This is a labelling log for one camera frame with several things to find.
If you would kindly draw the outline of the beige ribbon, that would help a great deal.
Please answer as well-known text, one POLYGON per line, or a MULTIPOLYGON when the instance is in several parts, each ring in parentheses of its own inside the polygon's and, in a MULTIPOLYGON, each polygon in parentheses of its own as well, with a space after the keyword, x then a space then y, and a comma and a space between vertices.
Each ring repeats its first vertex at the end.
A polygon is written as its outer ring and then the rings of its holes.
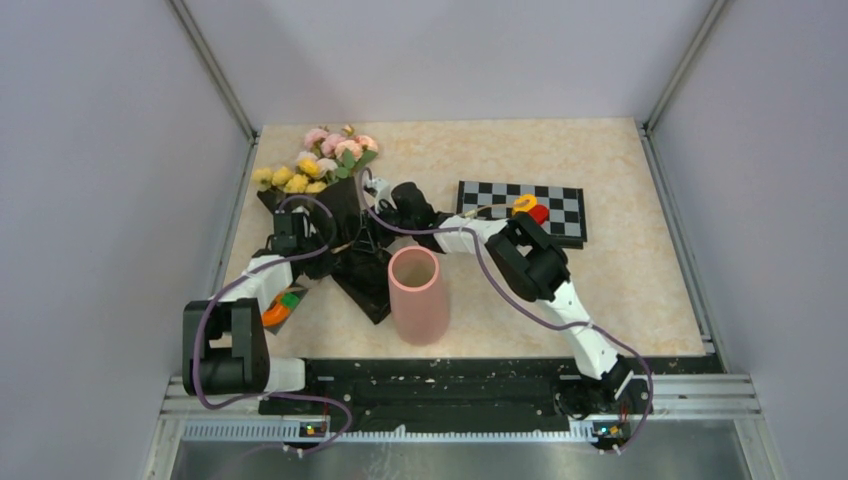
MULTIPOLYGON (((513 202, 514 201, 506 202, 506 203, 495 203, 495 204, 489 204, 489 205, 476 206, 475 208, 472 208, 471 210, 476 211, 476 216, 474 218, 476 218, 479 214, 481 214, 483 212, 490 211, 490 210, 497 210, 497 209, 505 210, 509 214, 509 211, 512 208, 513 202)), ((459 213, 458 216, 462 219, 467 219, 467 218, 463 217, 463 214, 465 212, 459 213)), ((403 228, 401 228, 399 226, 394 226, 394 225, 390 225, 390 224, 383 226, 383 229, 388 230, 390 232, 394 232, 395 234, 398 234, 398 235, 411 235, 411 236, 432 235, 432 234, 435 234, 435 233, 439 233, 442 230, 441 227, 438 227, 438 228, 435 228, 435 229, 424 229, 424 230, 409 230, 409 229, 404 230, 403 228)), ((355 236, 352 240, 348 241, 347 243, 342 243, 339 246, 331 247, 330 252, 332 252, 333 254, 336 254, 336 253, 339 253, 339 252, 341 252, 345 249, 351 248, 356 243, 357 238, 358 238, 358 236, 355 236)))

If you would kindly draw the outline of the flower bouquet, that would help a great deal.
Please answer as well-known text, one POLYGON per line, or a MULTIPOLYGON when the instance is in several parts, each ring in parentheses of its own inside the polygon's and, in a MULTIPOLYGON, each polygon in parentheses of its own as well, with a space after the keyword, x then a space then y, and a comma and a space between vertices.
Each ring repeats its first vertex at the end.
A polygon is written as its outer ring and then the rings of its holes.
POLYGON ((272 215, 279 210, 304 209, 312 214, 331 213, 337 233, 331 247, 358 236, 348 249, 334 254, 331 278, 374 324, 390 313, 387 242, 375 242, 368 232, 354 175, 379 155, 378 142, 347 125, 338 131, 312 128, 303 139, 303 150, 291 166, 260 167, 251 181, 257 197, 272 215))

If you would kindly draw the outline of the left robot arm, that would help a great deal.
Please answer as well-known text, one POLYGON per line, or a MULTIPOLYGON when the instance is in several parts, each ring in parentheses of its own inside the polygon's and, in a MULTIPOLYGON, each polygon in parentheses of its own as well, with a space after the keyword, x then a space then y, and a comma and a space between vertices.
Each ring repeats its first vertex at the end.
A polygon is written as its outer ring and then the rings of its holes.
POLYGON ((183 386, 207 409, 265 392, 272 362, 262 314, 294 283, 295 264, 327 253, 337 233, 331 213, 304 209, 276 212, 274 228, 236 279, 184 307, 183 386))

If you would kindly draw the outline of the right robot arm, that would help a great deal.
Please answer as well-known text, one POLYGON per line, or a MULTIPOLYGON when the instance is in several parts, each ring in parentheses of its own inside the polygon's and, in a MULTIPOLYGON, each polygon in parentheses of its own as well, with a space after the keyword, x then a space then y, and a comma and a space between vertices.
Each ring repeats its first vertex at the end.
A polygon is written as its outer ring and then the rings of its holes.
POLYGON ((625 344, 597 326, 580 301, 561 247, 528 213, 479 220, 436 212, 412 182, 362 180, 368 213, 384 230, 410 236, 433 252, 473 254, 484 276, 511 306, 539 325, 563 333, 581 377, 575 400, 558 398, 559 411, 583 420, 612 412, 627 397, 633 368, 625 344))

